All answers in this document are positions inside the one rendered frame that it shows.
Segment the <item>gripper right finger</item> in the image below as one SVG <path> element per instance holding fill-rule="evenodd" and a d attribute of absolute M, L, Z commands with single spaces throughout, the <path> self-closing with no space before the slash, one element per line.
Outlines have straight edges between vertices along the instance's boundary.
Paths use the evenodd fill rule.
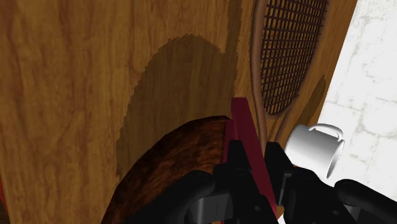
<path fill-rule="evenodd" d="M 279 143 L 267 143 L 265 163 L 286 224 L 397 224 L 396 201 L 352 179 L 329 186 L 295 167 Z"/>

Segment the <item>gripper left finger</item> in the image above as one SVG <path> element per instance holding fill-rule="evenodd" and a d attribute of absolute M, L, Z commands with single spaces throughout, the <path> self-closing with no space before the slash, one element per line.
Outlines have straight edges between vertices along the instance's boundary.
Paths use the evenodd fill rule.
<path fill-rule="evenodd" d="M 190 171 L 123 224 L 279 224 L 253 178 L 240 140 L 213 173 Z"/>

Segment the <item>white mug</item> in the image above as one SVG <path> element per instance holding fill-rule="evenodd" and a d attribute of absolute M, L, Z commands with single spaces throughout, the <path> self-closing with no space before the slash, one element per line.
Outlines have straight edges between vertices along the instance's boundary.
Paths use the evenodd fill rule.
<path fill-rule="evenodd" d="M 344 133 L 336 126 L 318 123 L 310 127 L 297 125 L 284 149 L 293 165 L 314 171 L 328 179 L 344 149 Z"/>

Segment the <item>dark red flat book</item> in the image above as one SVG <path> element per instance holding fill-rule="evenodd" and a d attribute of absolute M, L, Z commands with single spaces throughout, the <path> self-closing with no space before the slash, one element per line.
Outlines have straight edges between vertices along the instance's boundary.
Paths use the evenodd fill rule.
<path fill-rule="evenodd" d="M 229 141 L 241 140 L 259 193 L 268 199 L 273 213 L 272 216 L 277 218 L 277 206 L 272 184 L 247 99 L 245 97 L 233 97 L 231 113 L 231 120 L 226 122 L 222 162 L 228 161 Z"/>

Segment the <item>brown round wooden bowl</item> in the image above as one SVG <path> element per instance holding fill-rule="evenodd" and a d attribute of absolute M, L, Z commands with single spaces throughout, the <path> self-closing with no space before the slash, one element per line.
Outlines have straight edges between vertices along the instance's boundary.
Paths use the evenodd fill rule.
<path fill-rule="evenodd" d="M 192 120 L 164 135 L 115 189 L 101 224 L 122 224 L 191 170 L 212 173 L 223 161 L 226 116 Z"/>

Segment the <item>brown racket with dark mesh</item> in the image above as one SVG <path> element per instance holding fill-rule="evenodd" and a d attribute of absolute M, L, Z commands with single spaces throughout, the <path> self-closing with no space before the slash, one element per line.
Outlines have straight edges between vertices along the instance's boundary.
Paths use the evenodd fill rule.
<path fill-rule="evenodd" d="M 280 141 L 287 125 L 309 124 L 322 96 L 321 77 L 296 120 L 291 119 L 325 20 L 328 0 L 255 0 L 250 70 L 260 147 Z"/>

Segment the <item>wooden table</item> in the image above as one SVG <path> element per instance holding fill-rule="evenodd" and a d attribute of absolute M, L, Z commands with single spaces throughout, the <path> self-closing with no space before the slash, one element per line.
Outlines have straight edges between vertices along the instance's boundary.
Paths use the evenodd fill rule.
<path fill-rule="evenodd" d="M 255 0 L 0 0 L 0 177 L 11 224 L 100 224 L 130 166 L 252 99 Z"/>

